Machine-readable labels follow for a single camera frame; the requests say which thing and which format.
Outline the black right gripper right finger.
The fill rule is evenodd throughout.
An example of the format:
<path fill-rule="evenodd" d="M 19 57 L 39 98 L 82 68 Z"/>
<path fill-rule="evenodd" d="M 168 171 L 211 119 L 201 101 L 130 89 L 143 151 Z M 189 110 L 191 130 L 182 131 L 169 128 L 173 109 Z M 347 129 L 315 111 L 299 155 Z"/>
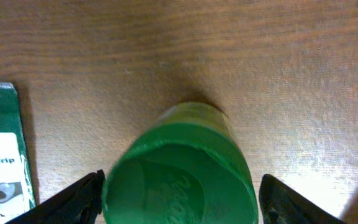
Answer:
<path fill-rule="evenodd" d="M 344 224 L 270 174 L 262 177 L 259 203 L 264 224 Z"/>

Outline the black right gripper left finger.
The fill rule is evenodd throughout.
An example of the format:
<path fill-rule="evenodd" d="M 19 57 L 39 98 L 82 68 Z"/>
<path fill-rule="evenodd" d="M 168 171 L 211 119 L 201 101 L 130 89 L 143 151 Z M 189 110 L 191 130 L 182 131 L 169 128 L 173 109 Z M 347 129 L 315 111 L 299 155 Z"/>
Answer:
<path fill-rule="evenodd" d="M 94 224 L 102 213 L 102 170 L 89 173 L 7 224 Z"/>

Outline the green 3M gloves package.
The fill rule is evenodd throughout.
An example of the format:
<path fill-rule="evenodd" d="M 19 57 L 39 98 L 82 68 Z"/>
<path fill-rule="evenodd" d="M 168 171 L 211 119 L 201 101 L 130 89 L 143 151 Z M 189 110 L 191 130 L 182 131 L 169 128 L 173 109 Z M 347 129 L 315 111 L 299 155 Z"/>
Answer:
<path fill-rule="evenodd" d="M 0 82 L 0 223 L 36 206 L 17 91 Z"/>

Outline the green lid spice jar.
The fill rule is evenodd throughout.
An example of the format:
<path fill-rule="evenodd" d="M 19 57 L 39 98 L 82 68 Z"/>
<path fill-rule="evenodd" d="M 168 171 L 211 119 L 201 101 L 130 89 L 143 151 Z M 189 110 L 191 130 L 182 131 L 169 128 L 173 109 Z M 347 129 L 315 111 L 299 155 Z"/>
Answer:
<path fill-rule="evenodd" d="M 107 223 L 257 223 L 257 199 L 227 116 L 177 104 L 113 165 L 102 191 Z"/>

